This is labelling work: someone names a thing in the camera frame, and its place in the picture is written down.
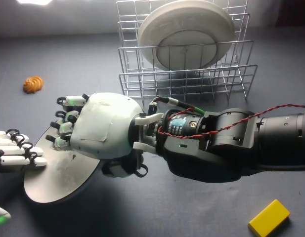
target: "yellow rectangular object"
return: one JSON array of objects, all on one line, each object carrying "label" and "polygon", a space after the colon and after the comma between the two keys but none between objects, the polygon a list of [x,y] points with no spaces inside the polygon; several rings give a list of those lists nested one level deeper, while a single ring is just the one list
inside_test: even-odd
[{"label": "yellow rectangular object", "polygon": [[290,212],[278,200],[274,200],[262,212],[260,212],[248,226],[259,237],[266,237],[278,227]]}]

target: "twisted red and black wire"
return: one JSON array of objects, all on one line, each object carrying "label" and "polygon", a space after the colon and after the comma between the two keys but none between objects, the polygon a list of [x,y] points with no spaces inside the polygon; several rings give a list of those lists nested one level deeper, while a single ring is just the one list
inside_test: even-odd
[{"label": "twisted red and black wire", "polygon": [[[167,135],[167,136],[176,137],[176,138],[182,138],[182,139],[184,139],[184,138],[185,138],[185,139],[186,139],[186,138],[203,138],[203,137],[205,137],[205,136],[207,136],[207,135],[214,135],[214,134],[217,134],[217,133],[219,133],[219,132],[221,132],[221,131],[228,130],[228,129],[230,129],[231,127],[236,126],[237,124],[240,124],[240,123],[242,123],[242,122],[247,122],[248,120],[250,120],[250,119],[252,119],[252,118],[254,118],[254,117],[258,117],[258,116],[264,115],[264,114],[267,113],[267,112],[270,112],[270,111],[272,111],[272,110],[275,110],[275,109],[278,109],[278,108],[282,108],[282,107],[298,107],[298,108],[305,108],[305,105],[292,105],[292,104],[278,105],[278,106],[269,108],[269,109],[267,109],[267,110],[265,110],[265,111],[263,111],[263,112],[256,113],[256,114],[251,115],[251,116],[249,116],[249,117],[247,117],[247,118],[241,119],[241,120],[239,120],[238,122],[235,122],[235,123],[233,123],[233,124],[230,125],[230,126],[223,127],[223,128],[218,129],[218,130],[216,130],[216,131],[210,131],[210,132],[206,132],[206,133],[195,134],[195,135],[192,135],[192,136],[176,136],[176,135],[173,135],[173,134],[170,134],[170,133],[166,133],[166,132],[163,132],[162,126],[159,127],[158,133],[159,133],[159,134],[162,134],[162,135]],[[187,113],[188,111],[192,111],[192,112],[193,112],[193,111],[194,111],[194,108],[188,108],[187,110],[178,112],[178,113],[176,113],[175,115],[169,117],[169,119],[172,119],[173,117],[175,117],[176,115],[179,115],[179,114],[185,114],[185,113]]]}]

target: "white plate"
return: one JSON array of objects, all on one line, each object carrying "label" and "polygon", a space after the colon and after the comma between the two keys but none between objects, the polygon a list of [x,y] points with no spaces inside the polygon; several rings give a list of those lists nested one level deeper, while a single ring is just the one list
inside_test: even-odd
[{"label": "white plate", "polygon": [[[178,0],[154,10],[138,31],[142,54],[160,69],[185,70],[206,68],[216,63],[234,40],[231,17],[219,6],[205,0]],[[176,46],[210,44],[206,46]]]},{"label": "white plate", "polygon": [[56,151],[46,135],[56,136],[50,127],[39,139],[36,147],[44,151],[47,166],[42,170],[26,170],[24,188],[27,196],[39,203],[63,200],[77,193],[100,169],[100,160],[83,156],[73,151]]}]

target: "gray tabletop surface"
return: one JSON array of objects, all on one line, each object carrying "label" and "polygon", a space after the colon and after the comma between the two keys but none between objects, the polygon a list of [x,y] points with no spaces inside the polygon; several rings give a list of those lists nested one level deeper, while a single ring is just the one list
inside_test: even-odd
[{"label": "gray tabletop surface", "polygon": [[[233,94],[229,102],[222,97],[195,103],[216,112],[305,104],[305,28],[249,29],[247,39],[255,40],[251,64],[259,66],[248,100]],[[122,93],[118,47],[117,35],[0,39],[0,130],[18,128],[36,142],[55,120],[57,97]],[[27,95],[22,84],[32,75],[45,85]],[[279,109],[269,116],[301,111]],[[291,211],[290,223],[276,236],[305,237],[305,172],[208,184],[173,175],[161,157],[144,158],[145,178],[96,174],[83,192],[50,205],[28,200],[21,174],[0,174],[0,206],[12,215],[0,237],[252,237],[248,222],[274,199]]]}]

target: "wire dish rack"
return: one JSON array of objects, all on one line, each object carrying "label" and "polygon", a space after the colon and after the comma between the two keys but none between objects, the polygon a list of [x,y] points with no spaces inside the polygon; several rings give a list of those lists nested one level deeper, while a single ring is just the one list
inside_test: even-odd
[{"label": "wire dish rack", "polygon": [[[119,57],[122,74],[119,75],[123,94],[131,98],[160,96],[187,96],[225,94],[227,99],[233,92],[242,92],[247,98],[254,80],[257,65],[249,65],[254,42],[244,40],[250,15],[246,13],[248,0],[213,0],[211,2],[223,8],[232,18],[235,26],[235,41],[212,44],[138,47],[137,34],[144,19],[158,7],[173,0],[125,0],[116,3],[118,10],[118,28],[122,47]],[[229,51],[223,58],[215,58],[215,64],[202,68],[202,58],[210,47],[229,44]],[[183,50],[184,70],[163,71],[156,67],[156,51],[168,52],[168,65],[175,60],[174,48]],[[151,53],[153,63],[149,63],[142,52]],[[200,69],[189,69],[188,53],[200,52]]]}]

